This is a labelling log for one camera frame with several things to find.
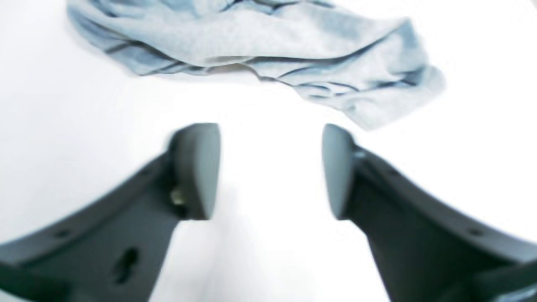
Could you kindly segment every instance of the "white background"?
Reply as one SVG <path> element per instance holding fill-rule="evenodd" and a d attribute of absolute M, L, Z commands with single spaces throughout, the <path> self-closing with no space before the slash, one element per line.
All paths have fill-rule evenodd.
<path fill-rule="evenodd" d="M 196 122 L 222 129 L 216 213 L 177 228 L 151 301 L 388 301 L 365 236 L 329 211 L 325 123 L 456 209 L 537 242 L 532 3 L 336 2 L 410 16 L 446 75 L 444 94 L 366 133 L 247 72 L 136 77 L 73 32 L 63 1 L 1 0 L 0 242 L 112 190 Z"/>

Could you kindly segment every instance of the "white surface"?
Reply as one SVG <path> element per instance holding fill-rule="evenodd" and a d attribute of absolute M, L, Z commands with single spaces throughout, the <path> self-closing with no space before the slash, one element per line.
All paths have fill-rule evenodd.
<path fill-rule="evenodd" d="M 174 130 L 206 121 L 223 131 L 215 217 L 178 227 L 152 301 L 388 301 L 365 237 L 329 212 L 325 123 L 448 204 L 537 242 L 532 3 L 337 2 L 369 17 L 411 16 L 447 91 L 364 133 L 249 73 L 132 76 L 72 32 L 62 1 L 1 1 L 0 242 L 87 205 L 162 152 Z"/>

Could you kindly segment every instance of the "crumpled fabric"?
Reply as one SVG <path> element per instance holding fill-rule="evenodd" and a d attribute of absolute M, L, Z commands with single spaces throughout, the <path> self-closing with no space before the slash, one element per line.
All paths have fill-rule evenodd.
<path fill-rule="evenodd" d="M 372 20 L 326 0 L 68 0 L 67 10 L 84 38 L 138 75 L 241 64 L 366 130 L 444 86 L 408 18 Z"/>

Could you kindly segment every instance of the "light blue cloth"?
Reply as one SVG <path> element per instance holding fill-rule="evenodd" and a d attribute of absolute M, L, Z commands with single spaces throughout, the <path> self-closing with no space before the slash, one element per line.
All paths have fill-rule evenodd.
<path fill-rule="evenodd" d="M 371 20 L 325 0 L 68 0 L 77 31 L 139 75 L 242 64 L 372 130 L 436 96 L 409 19 Z"/>

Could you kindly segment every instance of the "gray towel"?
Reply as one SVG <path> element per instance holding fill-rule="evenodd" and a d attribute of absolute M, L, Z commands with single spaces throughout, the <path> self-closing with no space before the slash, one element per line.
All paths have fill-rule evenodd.
<path fill-rule="evenodd" d="M 372 130 L 436 96 L 409 19 L 371 20 L 326 0 L 68 0 L 76 30 L 139 75 L 241 64 Z"/>

